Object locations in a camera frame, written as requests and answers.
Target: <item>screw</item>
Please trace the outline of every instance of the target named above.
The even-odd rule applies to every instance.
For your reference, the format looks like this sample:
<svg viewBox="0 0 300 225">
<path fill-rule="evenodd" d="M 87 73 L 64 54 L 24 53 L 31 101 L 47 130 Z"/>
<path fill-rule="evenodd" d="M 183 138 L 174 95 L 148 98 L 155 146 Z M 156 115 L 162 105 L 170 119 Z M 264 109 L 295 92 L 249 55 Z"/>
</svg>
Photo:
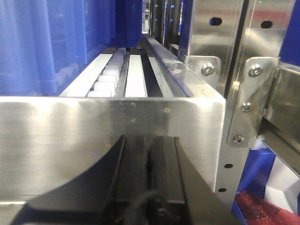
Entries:
<svg viewBox="0 0 300 225">
<path fill-rule="evenodd" d="M 233 139 L 234 143 L 240 144 L 242 142 L 244 142 L 245 138 L 241 135 L 236 135 Z"/>
<path fill-rule="evenodd" d="M 251 110 L 252 110 L 252 104 L 250 102 L 245 102 L 245 103 L 242 104 L 241 108 L 242 108 L 242 111 L 244 113 L 251 112 Z"/>
<path fill-rule="evenodd" d="M 249 70 L 249 76 L 250 77 L 257 77 L 260 74 L 262 74 L 263 69 L 259 64 L 253 65 Z"/>
<path fill-rule="evenodd" d="M 203 76 L 212 75 L 214 71 L 215 71 L 215 67 L 211 63 L 205 63 L 201 69 L 201 73 Z"/>
</svg>

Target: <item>blue plastic sheet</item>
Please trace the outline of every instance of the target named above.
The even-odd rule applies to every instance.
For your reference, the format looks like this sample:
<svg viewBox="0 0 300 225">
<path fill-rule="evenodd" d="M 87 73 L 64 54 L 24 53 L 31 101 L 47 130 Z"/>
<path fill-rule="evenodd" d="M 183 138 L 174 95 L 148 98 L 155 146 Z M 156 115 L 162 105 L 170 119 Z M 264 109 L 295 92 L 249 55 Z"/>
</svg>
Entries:
<svg viewBox="0 0 300 225">
<path fill-rule="evenodd" d="M 136 47 L 142 2 L 0 0 L 0 96 L 57 96 L 105 48 Z"/>
<path fill-rule="evenodd" d="M 297 0 L 281 49 L 281 61 L 300 66 L 300 1 Z"/>
<path fill-rule="evenodd" d="M 244 171 L 240 179 L 237 194 L 248 191 L 257 197 L 264 198 L 266 185 L 275 161 L 276 155 L 270 149 L 250 150 Z M 232 213 L 247 225 L 239 206 L 234 201 Z"/>
</svg>

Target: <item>white plastic guide rail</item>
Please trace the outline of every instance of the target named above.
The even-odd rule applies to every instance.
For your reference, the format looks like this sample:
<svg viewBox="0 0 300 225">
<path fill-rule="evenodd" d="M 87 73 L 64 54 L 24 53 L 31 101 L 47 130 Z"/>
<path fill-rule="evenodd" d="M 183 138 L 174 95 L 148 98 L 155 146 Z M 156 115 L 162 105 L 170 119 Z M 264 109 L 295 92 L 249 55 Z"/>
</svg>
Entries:
<svg viewBox="0 0 300 225">
<path fill-rule="evenodd" d="M 147 97 L 140 55 L 130 55 L 125 97 Z"/>
<path fill-rule="evenodd" d="M 112 54 L 98 55 L 60 94 L 60 97 L 85 97 Z"/>
</svg>

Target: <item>blue wall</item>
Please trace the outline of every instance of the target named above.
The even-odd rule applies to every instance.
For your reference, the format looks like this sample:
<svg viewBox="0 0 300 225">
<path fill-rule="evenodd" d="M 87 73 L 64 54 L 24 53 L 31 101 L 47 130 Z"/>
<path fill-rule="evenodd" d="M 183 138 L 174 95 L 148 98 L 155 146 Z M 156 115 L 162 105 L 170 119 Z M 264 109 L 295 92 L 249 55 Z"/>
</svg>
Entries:
<svg viewBox="0 0 300 225">
<path fill-rule="evenodd" d="M 300 66 L 300 0 L 296 0 L 280 56 L 281 61 Z"/>
<path fill-rule="evenodd" d="M 0 96 L 57 96 L 105 48 L 136 47 L 142 0 L 0 0 Z"/>
</svg>

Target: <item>stainless steel panel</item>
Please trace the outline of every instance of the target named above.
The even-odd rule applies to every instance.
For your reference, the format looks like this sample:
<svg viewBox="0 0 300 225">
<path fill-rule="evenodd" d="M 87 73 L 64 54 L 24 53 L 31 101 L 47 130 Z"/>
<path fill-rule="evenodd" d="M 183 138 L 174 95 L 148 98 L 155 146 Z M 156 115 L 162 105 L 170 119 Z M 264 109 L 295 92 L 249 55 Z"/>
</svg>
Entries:
<svg viewBox="0 0 300 225">
<path fill-rule="evenodd" d="M 180 52 L 180 58 L 193 72 L 200 76 L 211 87 L 216 87 L 218 85 L 220 71 L 222 67 L 221 60 L 218 57 L 199 55 L 183 56 L 182 54 L 183 52 Z M 202 70 L 205 68 L 206 65 L 210 65 L 210 68 L 213 70 L 212 73 L 203 73 Z"/>
<path fill-rule="evenodd" d="M 225 100 L 209 90 L 200 98 L 0 97 L 1 224 L 20 207 L 5 203 L 68 182 L 122 134 L 178 136 L 213 188 Z"/>
<path fill-rule="evenodd" d="M 230 71 L 231 83 L 227 86 L 224 133 L 216 182 L 216 193 L 228 207 L 232 205 L 248 150 L 253 147 L 252 142 L 249 142 L 248 146 L 238 148 L 233 148 L 230 144 L 227 144 L 231 124 L 240 124 L 240 127 L 244 125 L 244 131 L 248 132 L 249 130 L 247 120 L 234 117 L 235 109 L 240 108 L 240 105 L 237 105 L 238 96 L 240 96 L 239 91 L 244 92 L 242 90 L 244 87 L 241 86 L 244 68 L 247 60 L 252 57 L 278 57 L 295 0 L 249 0 L 245 3 L 246 11 L 241 19 L 242 29 L 238 33 L 240 42 L 236 46 L 237 53 L 232 60 L 234 67 Z M 265 24 L 262 24 L 265 21 L 271 22 L 272 26 L 267 29 L 264 26 Z M 255 136 L 255 129 L 252 129 L 252 132 L 252 134 L 247 133 L 247 135 Z M 233 168 L 227 169 L 225 164 L 233 164 Z M 220 188 L 226 188 L 227 191 L 218 192 Z"/>
<path fill-rule="evenodd" d="M 300 143 L 300 67 L 281 63 L 265 118 Z"/>
<path fill-rule="evenodd" d="M 230 69 L 243 0 L 185 0 L 180 52 L 186 56 L 216 56 L 222 67 L 218 84 L 222 95 Z M 214 18 L 221 19 L 219 26 Z"/>
<path fill-rule="evenodd" d="M 300 177 L 300 144 L 293 137 L 280 131 L 267 120 L 262 121 L 259 137 L 275 152 L 298 177 Z"/>
<path fill-rule="evenodd" d="M 254 146 L 278 63 L 279 58 L 275 57 L 253 57 L 246 61 L 227 139 L 229 146 Z M 251 73 L 255 65 L 257 76 L 253 77 Z"/>
</svg>

